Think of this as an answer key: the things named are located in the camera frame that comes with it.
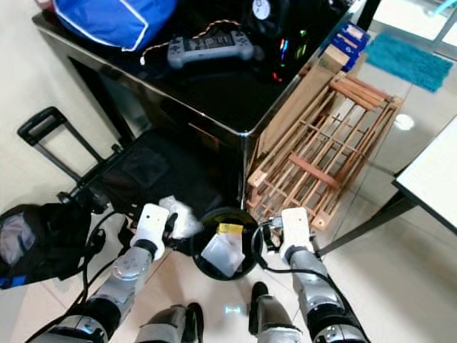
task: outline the white table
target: white table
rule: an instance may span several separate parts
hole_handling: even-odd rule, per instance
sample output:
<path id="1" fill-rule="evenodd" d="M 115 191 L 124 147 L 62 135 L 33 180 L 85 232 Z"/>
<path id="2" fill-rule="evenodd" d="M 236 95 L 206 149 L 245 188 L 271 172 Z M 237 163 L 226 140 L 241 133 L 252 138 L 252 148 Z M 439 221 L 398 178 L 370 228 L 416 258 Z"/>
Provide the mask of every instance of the white table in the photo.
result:
<path id="1" fill-rule="evenodd" d="M 321 255 L 416 206 L 457 234 L 457 117 L 398 173 L 392 184 L 398 191 L 368 221 L 321 249 Z"/>

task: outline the wooden rack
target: wooden rack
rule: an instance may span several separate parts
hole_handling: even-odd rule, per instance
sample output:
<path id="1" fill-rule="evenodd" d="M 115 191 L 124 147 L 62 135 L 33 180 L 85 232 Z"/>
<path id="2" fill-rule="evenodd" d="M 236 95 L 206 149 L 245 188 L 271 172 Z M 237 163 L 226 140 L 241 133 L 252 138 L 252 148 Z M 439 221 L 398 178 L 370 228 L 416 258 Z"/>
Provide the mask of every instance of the wooden rack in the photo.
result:
<path id="1" fill-rule="evenodd" d="M 254 218 L 262 222 L 284 208 L 302 206 L 311 226 L 324 229 L 402 103 L 338 74 L 249 177 L 247 204 Z"/>

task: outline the blue box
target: blue box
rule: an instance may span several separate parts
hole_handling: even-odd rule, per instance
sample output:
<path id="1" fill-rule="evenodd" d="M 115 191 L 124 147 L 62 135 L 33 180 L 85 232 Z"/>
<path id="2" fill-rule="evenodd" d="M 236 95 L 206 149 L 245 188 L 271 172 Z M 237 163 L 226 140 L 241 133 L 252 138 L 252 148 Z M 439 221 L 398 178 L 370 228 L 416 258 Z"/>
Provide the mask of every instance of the blue box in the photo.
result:
<path id="1" fill-rule="evenodd" d="M 331 43 L 339 50 L 349 56 L 348 63 L 341 68 L 342 71 L 349 71 L 356 64 L 358 57 L 366 48 L 370 35 L 363 29 L 352 23 L 347 23 L 332 38 Z"/>

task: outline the blue fabric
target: blue fabric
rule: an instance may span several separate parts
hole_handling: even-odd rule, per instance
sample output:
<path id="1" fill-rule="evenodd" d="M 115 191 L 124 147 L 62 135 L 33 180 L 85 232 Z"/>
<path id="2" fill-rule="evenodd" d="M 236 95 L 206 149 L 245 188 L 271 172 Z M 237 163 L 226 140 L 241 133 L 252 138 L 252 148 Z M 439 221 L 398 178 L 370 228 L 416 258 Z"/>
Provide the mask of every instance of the blue fabric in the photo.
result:
<path id="1" fill-rule="evenodd" d="M 416 86 L 435 92 L 452 63 L 388 34 L 379 34 L 367 50 L 368 63 Z"/>
<path id="2" fill-rule="evenodd" d="M 8 279 L 6 277 L 0 277 L 0 288 L 13 288 L 17 286 L 22 286 L 26 283 L 27 276 L 23 275 L 21 277 L 13 277 Z"/>
<path id="3" fill-rule="evenodd" d="M 130 10 L 134 9 L 149 24 L 141 43 L 142 49 L 152 40 L 176 8 L 177 0 L 54 0 L 56 13 L 70 31 L 100 44 L 126 50 L 135 47 L 144 23 Z"/>

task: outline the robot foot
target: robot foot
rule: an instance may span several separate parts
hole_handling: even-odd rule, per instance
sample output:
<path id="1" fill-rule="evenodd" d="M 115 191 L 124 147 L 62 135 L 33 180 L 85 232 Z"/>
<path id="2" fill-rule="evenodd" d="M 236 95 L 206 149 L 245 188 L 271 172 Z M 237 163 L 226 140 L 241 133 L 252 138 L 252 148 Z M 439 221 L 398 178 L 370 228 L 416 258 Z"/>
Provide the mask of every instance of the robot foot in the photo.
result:
<path id="1" fill-rule="evenodd" d="M 251 308 L 249 310 L 249 333 L 254 336 L 258 334 L 257 299 L 266 294 L 268 294 L 268 287 L 263 282 L 256 282 L 252 287 Z"/>
<path id="2" fill-rule="evenodd" d="M 200 304 L 193 302 L 187 306 L 183 342 L 203 343 L 203 330 L 203 309 Z"/>

